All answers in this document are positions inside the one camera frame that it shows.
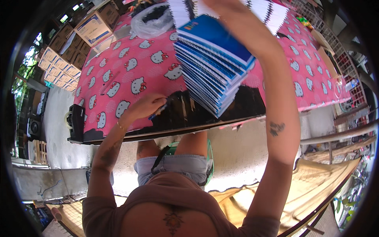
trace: tattoo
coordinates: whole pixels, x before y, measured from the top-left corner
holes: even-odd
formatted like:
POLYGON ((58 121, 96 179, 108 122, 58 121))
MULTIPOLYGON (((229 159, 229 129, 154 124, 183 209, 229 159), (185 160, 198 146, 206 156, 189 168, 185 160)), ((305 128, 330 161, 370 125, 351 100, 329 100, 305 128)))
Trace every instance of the tattoo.
POLYGON ((115 164, 120 152, 121 144, 122 140, 115 142, 113 146, 109 147, 100 157, 100 160, 104 162, 106 167, 111 167, 115 164))
POLYGON ((276 124, 274 122, 270 122, 270 133, 273 137, 276 137, 278 135, 278 132, 281 132, 284 130, 285 128, 285 124, 284 123, 281 123, 281 124, 276 124))
POLYGON ((166 217, 163 220, 166 221, 166 226, 169 227, 168 230, 170 231, 171 236, 174 236, 176 229, 180 228, 181 223, 184 223, 182 217, 178 216, 175 206, 172 206, 172 213, 165 214, 165 216, 166 217))

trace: raised arm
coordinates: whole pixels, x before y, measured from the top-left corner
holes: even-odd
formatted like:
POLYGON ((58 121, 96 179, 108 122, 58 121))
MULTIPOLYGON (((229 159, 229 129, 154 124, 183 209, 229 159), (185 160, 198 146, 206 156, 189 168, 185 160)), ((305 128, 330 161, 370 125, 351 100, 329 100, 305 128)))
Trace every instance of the raised arm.
POLYGON ((117 161, 122 140, 128 127, 136 119, 151 115, 165 103, 164 95, 148 94, 124 111, 94 156, 87 197, 101 196, 114 200, 109 177, 117 161))
POLYGON ((259 60, 266 94, 268 162, 247 217, 280 220, 300 143, 300 121, 289 63, 277 39, 239 0, 204 0, 259 60))

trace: plastic bag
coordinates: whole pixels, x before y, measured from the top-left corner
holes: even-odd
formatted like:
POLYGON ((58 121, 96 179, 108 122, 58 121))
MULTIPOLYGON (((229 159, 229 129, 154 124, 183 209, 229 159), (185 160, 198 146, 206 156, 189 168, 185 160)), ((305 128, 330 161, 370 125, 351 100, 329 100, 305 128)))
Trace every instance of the plastic bag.
POLYGON ((152 13, 155 8, 165 5, 168 6, 169 4, 165 2, 154 4, 135 15, 130 23, 132 31, 142 39, 151 39, 167 32, 174 25, 169 8, 156 20, 150 20, 146 23, 142 20, 146 15, 152 13))

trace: person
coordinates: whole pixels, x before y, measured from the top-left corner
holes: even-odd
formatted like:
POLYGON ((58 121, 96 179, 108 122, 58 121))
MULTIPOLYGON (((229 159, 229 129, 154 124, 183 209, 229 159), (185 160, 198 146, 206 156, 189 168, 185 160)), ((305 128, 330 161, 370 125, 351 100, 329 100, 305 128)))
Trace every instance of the person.
POLYGON ((157 160, 154 141, 138 143, 139 187, 116 207, 110 174, 125 132, 134 120, 154 113, 165 96, 149 94, 126 110, 93 159, 83 228, 92 236, 277 236, 300 142, 300 121, 291 71, 277 39, 239 0, 203 0, 259 60, 266 93, 268 161, 240 228, 200 184, 206 179, 207 133, 185 135, 174 156, 157 160))

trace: hello kitty print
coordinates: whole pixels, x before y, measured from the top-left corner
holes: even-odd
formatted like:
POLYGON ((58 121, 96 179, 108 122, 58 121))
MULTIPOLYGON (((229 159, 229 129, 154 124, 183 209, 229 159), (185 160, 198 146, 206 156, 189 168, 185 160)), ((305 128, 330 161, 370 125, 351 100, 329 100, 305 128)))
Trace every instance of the hello kitty print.
MULTIPOLYGON (((115 30, 130 21, 130 16, 121 16, 115 30)), ((74 100, 86 108, 84 132, 95 129, 106 136, 124 111, 145 94, 169 96, 186 90, 172 45, 177 37, 175 30, 149 40, 131 34, 86 60, 74 100)), ((129 130, 147 126, 152 126, 150 120, 139 119, 129 130)))
MULTIPOLYGON (((335 86, 336 80, 330 73, 317 52, 319 45, 310 31, 295 17, 293 11, 287 14, 279 32, 288 38, 278 39, 287 57, 292 72, 293 88, 299 111, 314 109, 334 103, 341 103, 350 99, 350 93, 340 91, 335 86)), ((258 87, 265 102, 265 86, 263 72, 258 61, 256 66, 248 73, 243 84, 258 87)))

